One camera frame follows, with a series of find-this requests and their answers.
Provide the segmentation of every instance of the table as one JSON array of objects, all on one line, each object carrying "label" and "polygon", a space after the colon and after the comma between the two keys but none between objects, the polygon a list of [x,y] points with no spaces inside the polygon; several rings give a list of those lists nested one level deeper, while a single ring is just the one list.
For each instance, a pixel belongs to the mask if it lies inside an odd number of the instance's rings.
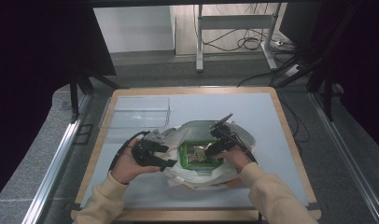
[{"label": "table", "polygon": [[[232,93],[269,93],[276,110],[276,114],[280,121],[284,136],[288,142],[289,151],[292,159],[294,160],[297,171],[305,190],[307,201],[309,203],[308,209],[310,213],[316,218],[321,217],[321,212],[316,206],[317,201],[312,186],[309,182],[307,174],[304,170],[301,157],[298,149],[294,143],[291,135],[286,117],[284,115],[282,106],[279,103],[277,94],[274,89],[268,87],[254,87],[254,88],[166,88],[166,89],[129,89],[114,91],[112,97],[112,104],[114,99],[118,96],[131,96],[131,95],[169,95],[169,94],[232,94]],[[87,171],[84,175],[82,184],[78,191],[76,204],[80,204],[84,198],[85,191],[90,184],[93,172],[95,170],[96,162],[102,151],[102,146],[107,134],[106,129],[101,129],[99,132],[96,144],[94,146]],[[77,213],[77,210],[72,211],[72,217]],[[238,208],[224,208],[224,209],[128,209],[117,217],[117,220],[125,221],[252,221],[256,220],[258,213],[253,208],[238,209]]]}]

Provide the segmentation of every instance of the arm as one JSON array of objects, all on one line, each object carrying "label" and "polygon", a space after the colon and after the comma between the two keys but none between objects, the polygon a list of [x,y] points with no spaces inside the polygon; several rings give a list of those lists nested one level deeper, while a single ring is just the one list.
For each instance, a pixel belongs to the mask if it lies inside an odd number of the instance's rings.
[{"label": "arm", "polygon": [[139,141],[134,139],[119,157],[114,169],[108,172],[106,180],[93,187],[92,196],[84,209],[78,212],[74,223],[96,224],[111,223],[123,209],[122,195],[129,182],[138,175],[155,173],[160,170],[157,166],[140,166],[132,156],[132,146]]},{"label": "arm", "polygon": [[277,175],[263,172],[239,147],[218,156],[238,169],[242,181],[250,188],[248,198],[269,223],[317,223]]}]

